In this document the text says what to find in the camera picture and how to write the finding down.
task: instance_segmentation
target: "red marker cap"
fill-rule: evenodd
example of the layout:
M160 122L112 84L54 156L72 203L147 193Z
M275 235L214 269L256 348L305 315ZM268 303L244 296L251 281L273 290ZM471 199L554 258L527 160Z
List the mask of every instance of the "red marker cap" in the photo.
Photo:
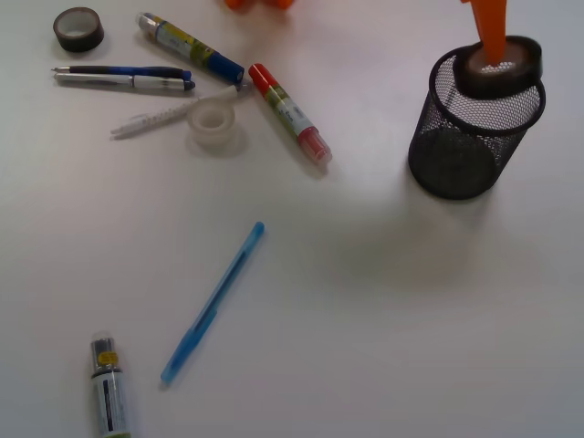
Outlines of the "red marker cap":
M255 87L262 93L262 96L266 95L270 87L278 85L277 80L262 64L254 64L250 67L249 76L251 76Z

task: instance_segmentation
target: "clear tape roll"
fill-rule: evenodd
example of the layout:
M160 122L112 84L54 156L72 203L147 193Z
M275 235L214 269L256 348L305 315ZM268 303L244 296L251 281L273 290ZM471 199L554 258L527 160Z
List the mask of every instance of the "clear tape roll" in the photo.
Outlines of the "clear tape roll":
M220 99L201 99L187 113L191 137L201 146L221 146L235 135L233 105Z

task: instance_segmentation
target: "yellow label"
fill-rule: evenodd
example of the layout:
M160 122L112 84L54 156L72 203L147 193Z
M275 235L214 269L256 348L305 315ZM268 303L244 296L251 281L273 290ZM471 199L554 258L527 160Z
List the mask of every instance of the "yellow label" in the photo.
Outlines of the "yellow label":
M118 353L114 351L104 351L98 356L99 365L118 365Z

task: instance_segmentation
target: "mesh pen holder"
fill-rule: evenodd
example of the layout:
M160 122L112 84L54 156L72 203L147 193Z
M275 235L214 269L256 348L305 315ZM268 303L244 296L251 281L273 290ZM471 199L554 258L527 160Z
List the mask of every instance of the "mesh pen holder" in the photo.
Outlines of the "mesh pen holder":
M421 187L453 200L473 198L495 184L546 105L540 80L499 99L465 96L456 87L453 67L466 49L453 50L434 65L408 157Z

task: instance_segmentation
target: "blue ballpoint pen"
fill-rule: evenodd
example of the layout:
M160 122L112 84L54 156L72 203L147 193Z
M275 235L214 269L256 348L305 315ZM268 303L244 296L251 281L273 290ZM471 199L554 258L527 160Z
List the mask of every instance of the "blue ballpoint pen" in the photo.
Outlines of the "blue ballpoint pen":
M233 284L237 274L241 271L245 261L256 247L256 244L263 233L264 224L258 222L255 224L241 249L235 256L234 261L231 262L231 265L225 271L221 281L219 281L219 284L213 291L213 294L209 297L209 300L204 305L203 310L194 321L194 324L182 337L179 346L174 351L174 354L172 354L171 359L161 374L162 381L167 385L171 384L176 374L203 337L204 332L207 331L211 325L215 315L217 315L219 303L221 303L221 300L227 294L227 290L229 290L229 287Z
M71 66L53 68L56 73L84 73L93 75L155 76L189 81L191 72L175 67L114 67L114 66Z

